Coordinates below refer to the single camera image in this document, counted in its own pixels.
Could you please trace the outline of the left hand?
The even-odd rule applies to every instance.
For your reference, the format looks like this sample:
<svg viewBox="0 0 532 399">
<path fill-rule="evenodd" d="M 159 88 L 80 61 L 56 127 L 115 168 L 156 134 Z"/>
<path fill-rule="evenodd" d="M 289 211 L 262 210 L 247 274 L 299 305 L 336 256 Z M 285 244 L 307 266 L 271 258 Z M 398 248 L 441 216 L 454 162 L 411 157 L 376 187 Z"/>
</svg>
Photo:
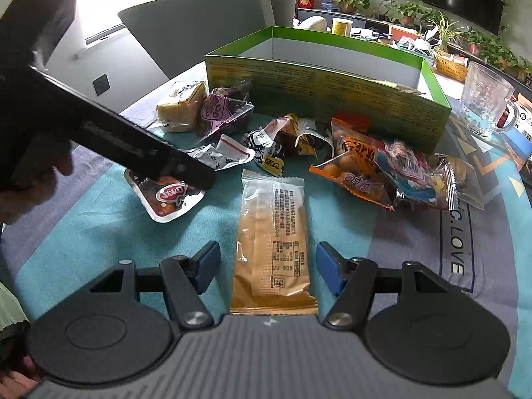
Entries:
<svg viewBox="0 0 532 399">
<path fill-rule="evenodd" d="M 26 147 L 8 190 L 1 191 L 1 224 L 12 225 L 34 207 L 50 200 L 60 174 L 74 170 L 70 140 L 37 134 Z"/>
</svg>

